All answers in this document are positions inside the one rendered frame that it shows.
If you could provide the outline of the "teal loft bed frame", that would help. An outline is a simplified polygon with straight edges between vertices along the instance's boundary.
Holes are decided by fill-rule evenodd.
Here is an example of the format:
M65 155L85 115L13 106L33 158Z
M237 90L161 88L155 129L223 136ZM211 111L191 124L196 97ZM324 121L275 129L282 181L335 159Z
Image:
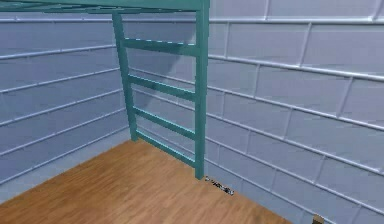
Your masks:
M191 166L195 170L197 179L204 176L209 7L209 0L0 0L0 12L111 15L125 97L125 108L127 109L132 139L134 141L143 139ZM193 43L132 39L124 36L122 21L124 14L180 12L193 12L195 14L196 41ZM194 89L190 91L131 74L128 68L126 52L128 48L193 57L196 62ZM135 107L132 92L134 84L192 102L195 108L194 128L190 130ZM194 156L192 158L185 156L142 133L137 129L136 118L138 116L193 140Z

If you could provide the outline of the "small dark flat object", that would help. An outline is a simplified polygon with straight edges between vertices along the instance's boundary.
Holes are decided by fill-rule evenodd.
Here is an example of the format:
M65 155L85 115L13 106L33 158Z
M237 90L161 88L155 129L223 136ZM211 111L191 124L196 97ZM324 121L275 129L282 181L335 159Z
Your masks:
M219 188L220 190L224 191L225 193L227 193L227 194L229 194L231 196L234 195L234 190L232 190L231 188L229 188L227 186L222 185L218 181L216 181L214 179L211 179L208 176L205 176L204 180L210 182L213 186L216 186L217 188Z

